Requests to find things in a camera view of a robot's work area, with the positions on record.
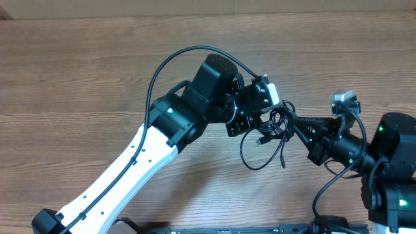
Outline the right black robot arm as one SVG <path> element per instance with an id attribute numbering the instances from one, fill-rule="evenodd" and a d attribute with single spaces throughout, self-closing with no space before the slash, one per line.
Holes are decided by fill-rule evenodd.
<path id="1" fill-rule="evenodd" d="M 415 232 L 415 118 L 385 113 L 372 141 L 358 115 L 301 118 L 290 129 L 320 166 L 329 159 L 361 177 L 361 199 L 375 233 Z"/>

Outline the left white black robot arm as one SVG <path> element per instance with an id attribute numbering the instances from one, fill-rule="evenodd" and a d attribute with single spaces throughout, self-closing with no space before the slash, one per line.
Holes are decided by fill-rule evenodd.
<path id="1" fill-rule="evenodd" d="M 162 167 L 212 123 L 235 136 L 280 105 L 276 85 L 254 75 L 245 84 L 231 57 L 210 54 L 191 81 L 147 107 L 144 124 L 122 154 L 80 196 L 59 211 L 42 209 L 35 233 L 106 233 L 125 206 Z"/>

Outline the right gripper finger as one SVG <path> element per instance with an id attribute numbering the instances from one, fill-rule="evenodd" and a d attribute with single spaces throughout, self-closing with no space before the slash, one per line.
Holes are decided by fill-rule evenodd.
<path id="1" fill-rule="evenodd" d="M 325 129 L 318 129 L 315 130 L 312 127 L 293 127 L 292 126 L 292 119 L 289 120 L 289 127 L 293 130 L 294 133 L 296 133 L 299 137 L 299 139 L 303 142 L 305 147 L 312 151 L 315 147 L 315 144 L 324 136 Z"/>
<path id="2" fill-rule="evenodd" d="M 315 130 L 318 129 L 337 129 L 341 126 L 340 118 L 308 118 L 297 117 L 292 119 L 293 127 L 312 127 Z"/>

